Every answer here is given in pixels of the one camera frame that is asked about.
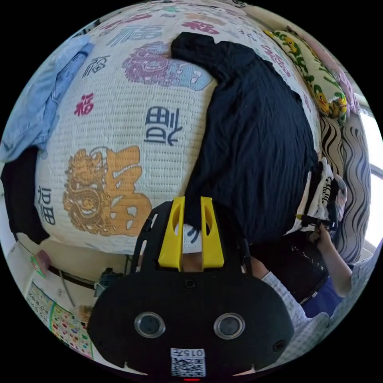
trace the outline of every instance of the hand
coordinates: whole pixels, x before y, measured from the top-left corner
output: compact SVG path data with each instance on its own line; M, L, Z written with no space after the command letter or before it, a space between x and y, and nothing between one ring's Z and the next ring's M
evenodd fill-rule
M315 231L310 235L309 239L312 242L315 242L318 239L317 248L321 253L328 251L328 249L333 246L330 233L322 223L319 227L315 228Z
M253 270L253 276L255 278L262 279L269 273L265 265L258 259L254 257L250 257L250 261L251 261L251 268Z

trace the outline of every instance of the quilted blanket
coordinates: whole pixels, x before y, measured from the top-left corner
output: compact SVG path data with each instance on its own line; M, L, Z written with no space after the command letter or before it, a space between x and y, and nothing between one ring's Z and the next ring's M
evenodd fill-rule
M53 239L132 253L151 209L184 195L217 82L171 58L170 44L182 31L247 45L270 61L301 96L321 157L320 122L307 87L254 20L214 0L127 7L89 32L95 47L38 156L35 205ZM201 251L199 232L185 225L183 233L184 252Z

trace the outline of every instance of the plaid shirt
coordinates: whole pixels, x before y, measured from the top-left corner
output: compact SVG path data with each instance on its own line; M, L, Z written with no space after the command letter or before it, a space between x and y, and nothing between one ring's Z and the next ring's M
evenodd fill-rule
M374 255L357 262L352 270L351 291L337 306L334 313L329 316L321 312L314 318L307 318L302 306L292 297L283 284L269 272L262 280L270 285L283 299L290 314L294 335L284 353L272 365L262 369L266 370L292 361L310 351L319 344L343 320L364 290L371 273L375 267L383 240L380 242Z

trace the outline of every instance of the floral pillow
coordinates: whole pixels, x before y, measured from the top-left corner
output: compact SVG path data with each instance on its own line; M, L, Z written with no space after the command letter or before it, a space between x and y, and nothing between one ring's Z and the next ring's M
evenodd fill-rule
M323 65L311 47L298 37L285 32L263 30L288 54L306 82L320 112L344 125L347 101L340 85Z

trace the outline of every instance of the camera lens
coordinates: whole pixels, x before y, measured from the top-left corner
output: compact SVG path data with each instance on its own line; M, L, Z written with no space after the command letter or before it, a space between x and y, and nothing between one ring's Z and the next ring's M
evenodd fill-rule
M213 328L219 338L225 340L235 339L245 329L245 321L240 315L229 312L218 317Z
M158 338L165 332L165 323L154 312L143 312L134 320L134 328L145 338Z

